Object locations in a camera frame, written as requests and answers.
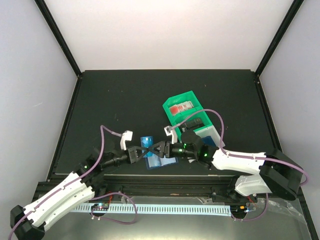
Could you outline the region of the blue card holder wallet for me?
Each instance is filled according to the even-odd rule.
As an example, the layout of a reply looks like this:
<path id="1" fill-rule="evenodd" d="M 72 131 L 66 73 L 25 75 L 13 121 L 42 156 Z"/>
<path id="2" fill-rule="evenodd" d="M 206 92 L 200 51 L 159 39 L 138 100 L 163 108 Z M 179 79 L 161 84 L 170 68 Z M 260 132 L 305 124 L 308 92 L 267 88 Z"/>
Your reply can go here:
<path id="1" fill-rule="evenodd" d="M 168 165 L 173 165 L 173 164 L 177 164 L 178 163 L 178 159 L 176 157 L 173 158 L 160 158 L 157 156 L 152 156 L 152 157 L 148 157 L 146 159 L 146 166 L 147 169 L 156 169 L 156 168 L 161 168 L 161 167 L 165 167 Z"/>

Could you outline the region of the blue credit cards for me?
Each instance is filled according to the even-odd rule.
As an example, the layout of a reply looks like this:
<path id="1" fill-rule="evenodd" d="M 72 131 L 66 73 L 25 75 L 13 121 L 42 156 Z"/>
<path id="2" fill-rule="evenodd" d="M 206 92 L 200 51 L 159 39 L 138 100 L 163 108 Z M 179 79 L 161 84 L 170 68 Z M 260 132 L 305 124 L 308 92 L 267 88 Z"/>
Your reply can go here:
<path id="1" fill-rule="evenodd" d="M 203 137 L 202 141 L 204 144 L 215 147 L 216 144 L 210 135 Z"/>

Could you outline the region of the green card bin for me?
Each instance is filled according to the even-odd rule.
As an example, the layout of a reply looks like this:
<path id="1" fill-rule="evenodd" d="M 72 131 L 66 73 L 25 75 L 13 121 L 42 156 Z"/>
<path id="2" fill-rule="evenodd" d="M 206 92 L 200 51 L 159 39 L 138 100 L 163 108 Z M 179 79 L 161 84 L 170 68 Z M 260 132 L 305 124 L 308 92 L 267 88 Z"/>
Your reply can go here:
<path id="1" fill-rule="evenodd" d="M 183 112 L 178 113 L 177 115 L 173 116 L 170 113 L 169 108 L 173 105 L 180 104 L 185 101 L 191 101 L 194 108 L 183 111 Z M 199 100 L 197 99 L 195 93 L 192 90 L 169 97 L 163 103 L 162 107 L 164 109 L 165 114 L 167 115 L 167 117 L 169 119 L 171 126 L 175 126 L 175 125 L 181 123 L 183 120 L 185 120 L 191 114 L 203 109 L 202 105 L 200 104 Z"/>

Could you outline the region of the single blue vip card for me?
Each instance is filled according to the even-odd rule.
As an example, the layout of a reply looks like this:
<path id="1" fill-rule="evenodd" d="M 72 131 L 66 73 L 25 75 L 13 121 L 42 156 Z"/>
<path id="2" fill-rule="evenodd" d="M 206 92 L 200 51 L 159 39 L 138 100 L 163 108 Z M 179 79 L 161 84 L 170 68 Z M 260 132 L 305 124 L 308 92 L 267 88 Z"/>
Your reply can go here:
<path id="1" fill-rule="evenodd" d="M 153 144 L 154 144 L 154 139 L 152 136 L 142 136 L 140 138 L 140 143 L 141 143 L 141 146 L 143 148 L 149 148 L 151 147 Z M 149 157 L 152 157 L 154 154 L 152 152 L 148 152 L 146 153 L 143 157 L 144 158 L 149 158 Z"/>

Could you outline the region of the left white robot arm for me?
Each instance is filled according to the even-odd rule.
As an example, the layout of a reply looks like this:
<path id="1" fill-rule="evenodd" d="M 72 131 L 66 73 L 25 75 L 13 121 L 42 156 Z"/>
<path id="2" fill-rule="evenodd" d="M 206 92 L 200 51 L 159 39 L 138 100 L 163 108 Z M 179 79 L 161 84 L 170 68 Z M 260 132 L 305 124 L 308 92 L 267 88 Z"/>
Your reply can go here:
<path id="1" fill-rule="evenodd" d="M 98 158 L 87 158 L 61 183 L 34 202 L 10 211 L 11 232 L 19 240 L 41 240 L 46 231 L 76 206 L 109 196 L 104 182 L 106 168 L 121 164 L 134 164 L 149 150 L 131 146 L 120 151 L 100 151 Z"/>

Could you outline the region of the white card bin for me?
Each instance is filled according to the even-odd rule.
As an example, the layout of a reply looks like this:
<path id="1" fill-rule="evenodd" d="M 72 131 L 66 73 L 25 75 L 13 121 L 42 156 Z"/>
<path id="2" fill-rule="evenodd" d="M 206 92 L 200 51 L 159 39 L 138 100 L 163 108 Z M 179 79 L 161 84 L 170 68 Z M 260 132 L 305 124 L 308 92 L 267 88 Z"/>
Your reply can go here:
<path id="1" fill-rule="evenodd" d="M 218 133 L 216 128 L 213 125 L 204 126 L 195 130 L 195 133 L 200 136 L 202 139 L 210 137 L 210 143 L 214 143 L 217 147 L 224 147 L 225 143 L 221 142 L 221 135 Z"/>

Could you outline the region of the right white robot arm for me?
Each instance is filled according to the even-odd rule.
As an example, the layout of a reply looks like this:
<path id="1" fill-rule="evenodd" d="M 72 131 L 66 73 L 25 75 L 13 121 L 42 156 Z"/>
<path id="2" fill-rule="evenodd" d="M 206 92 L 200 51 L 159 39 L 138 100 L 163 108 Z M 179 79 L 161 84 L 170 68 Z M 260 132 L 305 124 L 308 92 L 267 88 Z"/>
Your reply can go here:
<path id="1" fill-rule="evenodd" d="M 161 158 L 188 158 L 208 168 L 241 172 L 227 189 L 234 202 L 253 194 L 275 194 L 293 201 L 303 176 L 302 168 L 278 150 L 271 154 L 229 151 L 205 144 L 192 130 L 183 132 L 180 142 L 160 141 L 148 151 Z"/>

